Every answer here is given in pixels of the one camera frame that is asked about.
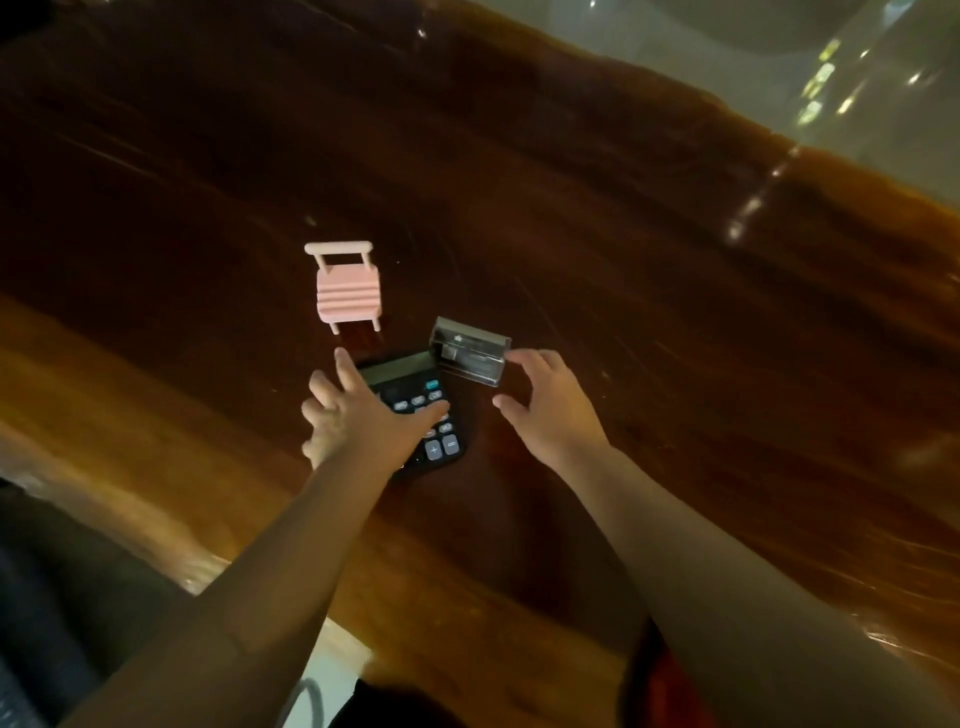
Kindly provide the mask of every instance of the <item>pink phone stand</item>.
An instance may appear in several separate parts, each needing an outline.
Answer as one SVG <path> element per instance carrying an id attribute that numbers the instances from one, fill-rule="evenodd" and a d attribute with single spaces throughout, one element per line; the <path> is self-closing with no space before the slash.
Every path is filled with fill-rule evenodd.
<path id="1" fill-rule="evenodd" d="M 380 331 L 379 317 L 383 313 L 380 301 L 380 272 L 370 263 L 373 243 L 356 240 L 348 243 L 307 243 L 303 246 L 317 258 L 317 313 L 320 320 L 330 324 L 334 333 L 340 333 L 337 324 L 344 321 L 371 321 L 373 330 Z M 362 263 L 327 265 L 324 255 L 359 253 Z"/>

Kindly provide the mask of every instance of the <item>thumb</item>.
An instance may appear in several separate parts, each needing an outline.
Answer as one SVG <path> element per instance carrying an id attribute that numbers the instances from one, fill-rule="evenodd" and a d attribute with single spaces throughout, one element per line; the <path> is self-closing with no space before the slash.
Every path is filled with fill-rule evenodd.
<path id="1" fill-rule="evenodd" d="M 493 398 L 493 406 L 500 410 L 500 414 L 514 426 L 514 429 L 520 427 L 524 419 L 530 414 L 526 407 L 510 395 L 497 395 Z"/>
<path id="2" fill-rule="evenodd" d="M 437 400 L 425 406 L 420 412 L 415 412 L 407 419 L 412 420 L 412 427 L 420 432 L 426 432 L 433 427 L 440 418 L 450 410 L 450 402 Z"/>

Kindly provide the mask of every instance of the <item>chair seat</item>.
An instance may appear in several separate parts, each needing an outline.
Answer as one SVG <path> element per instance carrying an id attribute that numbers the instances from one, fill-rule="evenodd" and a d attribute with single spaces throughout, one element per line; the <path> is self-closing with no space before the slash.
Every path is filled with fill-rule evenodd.
<path id="1" fill-rule="evenodd" d="M 317 312 L 325 324 L 368 321 L 380 316 L 380 272 L 363 263 L 317 272 Z"/>

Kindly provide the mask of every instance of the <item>forearm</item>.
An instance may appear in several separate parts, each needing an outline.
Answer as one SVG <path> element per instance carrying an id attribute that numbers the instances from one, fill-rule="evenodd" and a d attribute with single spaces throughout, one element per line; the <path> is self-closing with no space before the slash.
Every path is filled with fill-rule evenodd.
<path id="1" fill-rule="evenodd" d="M 722 724 L 957 724 L 951 706 L 911 667 L 623 453 L 571 457 L 560 475 Z"/>
<path id="2" fill-rule="evenodd" d="M 271 726 L 387 477 L 346 450 L 322 463 L 290 507 L 67 725 Z"/>

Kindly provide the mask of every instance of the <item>hand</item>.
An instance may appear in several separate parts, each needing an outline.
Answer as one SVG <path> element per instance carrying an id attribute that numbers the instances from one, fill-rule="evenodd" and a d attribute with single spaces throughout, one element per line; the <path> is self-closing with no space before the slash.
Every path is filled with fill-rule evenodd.
<path id="1" fill-rule="evenodd" d="M 438 400 L 419 412 L 398 415 L 367 386 L 346 349 L 338 348 L 333 358 L 343 391 L 320 370 L 310 377 L 313 397 L 300 409 L 313 425 L 313 436 L 303 443 L 303 454 L 316 470 L 332 454 L 347 449 L 393 474 L 446 414 L 449 403 Z"/>
<path id="2" fill-rule="evenodd" d="M 514 349 L 507 352 L 507 361 L 530 377 L 530 406 L 508 395 L 497 395 L 493 404 L 541 463 L 559 471 L 572 457 L 610 446 L 593 405 L 558 353 Z"/>

